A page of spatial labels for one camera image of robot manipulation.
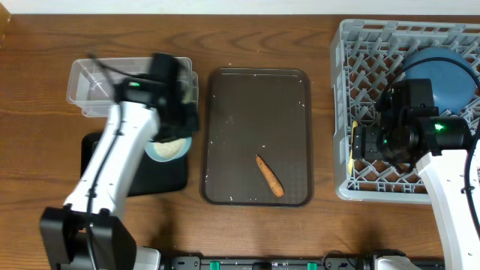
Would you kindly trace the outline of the clear plastic waste bin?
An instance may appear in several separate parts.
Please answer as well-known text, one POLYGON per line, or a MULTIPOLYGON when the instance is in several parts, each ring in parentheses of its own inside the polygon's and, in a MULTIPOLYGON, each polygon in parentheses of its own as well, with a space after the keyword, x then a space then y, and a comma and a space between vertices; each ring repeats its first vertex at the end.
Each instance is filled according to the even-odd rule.
MULTIPOLYGON (((193 71, 192 61, 188 57, 178 57, 182 66, 178 82, 184 92, 184 102, 198 104, 198 75, 193 71)), ((127 74, 145 74, 149 71, 150 57, 102 58, 101 61, 120 73, 109 72, 114 83, 120 83, 127 74)), ((103 118, 109 115, 113 104, 113 87, 101 69, 91 59, 78 59, 71 67, 67 87, 67 102, 82 109, 85 117, 103 118)))

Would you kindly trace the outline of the grey dishwasher rack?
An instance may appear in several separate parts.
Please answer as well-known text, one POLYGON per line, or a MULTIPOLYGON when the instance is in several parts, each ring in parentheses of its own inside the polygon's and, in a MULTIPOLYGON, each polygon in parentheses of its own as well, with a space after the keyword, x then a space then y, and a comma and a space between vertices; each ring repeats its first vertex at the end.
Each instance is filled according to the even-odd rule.
POLYGON ((438 47, 458 53, 479 72, 479 25, 345 19, 331 42, 331 88, 334 92, 334 186, 342 200, 429 204, 415 171, 399 173, 377 160, 350 160, 354 124, 380 120, 374 103, 406 58, 438 47))

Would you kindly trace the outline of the light blue rice bowl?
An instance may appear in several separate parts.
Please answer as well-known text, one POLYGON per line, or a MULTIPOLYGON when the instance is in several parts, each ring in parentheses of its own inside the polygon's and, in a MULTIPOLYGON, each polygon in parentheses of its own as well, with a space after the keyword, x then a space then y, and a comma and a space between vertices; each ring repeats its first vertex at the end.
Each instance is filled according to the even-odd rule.
POLYGON ((191 144, 191 137, 176 139, 171 142, 149 142, 145 146, 145 153, 153 161, 166 163, 185 156, 191 144))

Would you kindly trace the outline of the dark blue plate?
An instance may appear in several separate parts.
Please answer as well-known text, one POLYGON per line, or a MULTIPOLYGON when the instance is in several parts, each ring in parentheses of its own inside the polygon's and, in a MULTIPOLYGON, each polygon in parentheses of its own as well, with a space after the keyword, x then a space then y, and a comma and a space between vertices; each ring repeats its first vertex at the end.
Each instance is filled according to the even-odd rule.
MULTIPOLYGON (((404 62, 405 66, 411 65, 423 59, 443 57, 452 59, 470 68, 467 62, 459 53, 446 48, 426 48, 409 55, 404 62)), ((447 61, 429 61, 405 72, 405 79, 429 79, 433 90, 433 100, 439 113, 446 110, 455 115, 461 111, 473 99, 476 91, 476 84, 473 78, 456 64, 447 61)))

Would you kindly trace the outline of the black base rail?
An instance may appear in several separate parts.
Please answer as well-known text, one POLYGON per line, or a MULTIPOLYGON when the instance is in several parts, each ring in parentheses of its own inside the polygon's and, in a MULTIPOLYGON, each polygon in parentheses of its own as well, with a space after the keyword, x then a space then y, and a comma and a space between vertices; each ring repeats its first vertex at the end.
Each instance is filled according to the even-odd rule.
POLYGON ((177 256, 160 261, 160 270, 347 270, 354 259, 228 259, 177 256))

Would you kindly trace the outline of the black waste bin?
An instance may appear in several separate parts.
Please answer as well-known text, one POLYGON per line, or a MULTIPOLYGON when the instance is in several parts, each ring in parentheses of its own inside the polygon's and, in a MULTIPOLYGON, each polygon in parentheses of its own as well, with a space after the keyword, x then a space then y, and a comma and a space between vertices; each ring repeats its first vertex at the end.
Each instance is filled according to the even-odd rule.
MULTIPOLYGON (((102 133, 88 133, 82 138, 80 175, 86 171, 102 133)), ((180 191, 188 183, 188 158, 160 162, 144 151, 128 192, 129 197, 180 191)))

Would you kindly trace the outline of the dark brown serving tray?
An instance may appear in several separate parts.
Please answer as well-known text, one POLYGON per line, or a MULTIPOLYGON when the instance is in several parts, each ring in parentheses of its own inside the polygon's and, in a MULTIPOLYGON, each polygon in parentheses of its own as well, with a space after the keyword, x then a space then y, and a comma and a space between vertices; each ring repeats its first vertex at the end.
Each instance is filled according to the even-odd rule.
POLYGON ((302 207, 314 193, 311 86, 298 69, 220 68, 209 78, 200 192, 224 206, 302 207), (277 197, 256 155, 284 189, 277 197))

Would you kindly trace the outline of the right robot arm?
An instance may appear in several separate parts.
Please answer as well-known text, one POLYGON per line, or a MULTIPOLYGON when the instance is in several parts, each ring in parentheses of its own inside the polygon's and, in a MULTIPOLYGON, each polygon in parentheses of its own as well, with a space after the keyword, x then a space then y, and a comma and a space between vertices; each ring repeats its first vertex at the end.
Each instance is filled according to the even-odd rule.
POLYGON ((416 170, 430 198, 447 269, 479 268, 479 139, 467 121, 441 116, 429 79, 389 86, 377 126, 352 129, 351 158, 416 170))

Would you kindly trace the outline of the orange carrot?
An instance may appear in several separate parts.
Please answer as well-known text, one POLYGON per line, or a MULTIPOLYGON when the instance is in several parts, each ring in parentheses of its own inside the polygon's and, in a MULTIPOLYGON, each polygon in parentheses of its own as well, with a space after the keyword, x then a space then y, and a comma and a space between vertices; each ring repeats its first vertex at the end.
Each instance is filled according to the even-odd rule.
POLYGON ((257 166, 259 167, 259 170, 263 174, 273 194, 276 197, 282 197, 284 195, 284 189, 282 188, 281 183, 279 182, 273 171, 258 154, 256 155, 255 160, 257 166))

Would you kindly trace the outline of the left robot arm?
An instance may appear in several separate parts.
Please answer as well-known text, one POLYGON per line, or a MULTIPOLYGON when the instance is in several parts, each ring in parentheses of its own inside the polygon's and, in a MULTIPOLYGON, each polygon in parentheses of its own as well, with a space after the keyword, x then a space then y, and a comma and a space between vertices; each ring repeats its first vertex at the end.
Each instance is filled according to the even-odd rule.
POLYGON ((192 137, 197 104, 181 75, 182 58, 156 52, 145 73, 120 70, 88 56, 112 87, 106 126, 81 179, 61 208, 47 207, 40 234, 51 269, 159 269, 161 253, 137 245, 122 219, 126 199, 150 142, 192 137))

